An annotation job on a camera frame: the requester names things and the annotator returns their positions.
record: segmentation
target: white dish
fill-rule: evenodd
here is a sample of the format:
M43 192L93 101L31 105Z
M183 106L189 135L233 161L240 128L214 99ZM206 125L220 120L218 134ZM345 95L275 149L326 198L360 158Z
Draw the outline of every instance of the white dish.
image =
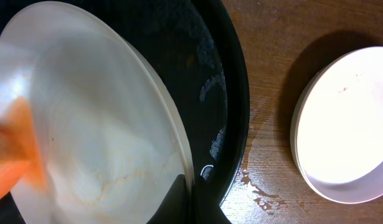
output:
M148 62L95 16L61 2L18 12L0 36L0 119L29 100L49 180L11 191L27 223L146 223L193 168L186 132Z
M322 197L361 203L383 195L383 47L344 55L310 81L293 115L291 148Z

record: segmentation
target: brown wooden surface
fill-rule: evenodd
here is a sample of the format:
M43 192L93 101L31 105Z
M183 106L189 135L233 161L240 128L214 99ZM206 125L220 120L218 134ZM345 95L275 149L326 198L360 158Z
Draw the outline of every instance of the brown wooden surface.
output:
M342 205L314 193L291 157L289 126L309 79L352 50L383 45L383 1L223 0L250 84L244 159L222 210L232 223L383 223L383 197Z

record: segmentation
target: wooden table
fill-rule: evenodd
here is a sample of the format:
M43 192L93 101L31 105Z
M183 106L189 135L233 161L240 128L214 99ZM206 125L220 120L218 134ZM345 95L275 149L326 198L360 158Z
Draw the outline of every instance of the wooden table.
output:
M222 204L232 223L383 223L383 197L359 205L314 193L296 168L289 128L313 75L352 50L383 45L383 1L223 0L250 84L247 147Z

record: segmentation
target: round black tray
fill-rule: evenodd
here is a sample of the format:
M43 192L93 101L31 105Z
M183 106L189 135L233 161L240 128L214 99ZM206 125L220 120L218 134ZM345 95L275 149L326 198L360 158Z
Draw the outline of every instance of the round black tray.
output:
M0 33L15 13L35 2L0 0ZM194 173L204 170L209 195L221 204L244 154L249 91L242 49L220 0L63 2L99 17L157 71L186 129ZM10 206L15 207L7 196L0 203L0 223L11 216L4 212L17 212Z

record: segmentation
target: white bowl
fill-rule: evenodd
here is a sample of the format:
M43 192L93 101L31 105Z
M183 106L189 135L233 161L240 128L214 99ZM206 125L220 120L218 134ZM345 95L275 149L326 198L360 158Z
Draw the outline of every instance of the white bowl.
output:
M61 2L18 12L0 36L0 119L29 100L47 192L11 191L30 224L146 223L193 168L186 132L148 62L95 16Z
M383 47L346 54L304 89L291 148L308 185L339 203L383 195Z

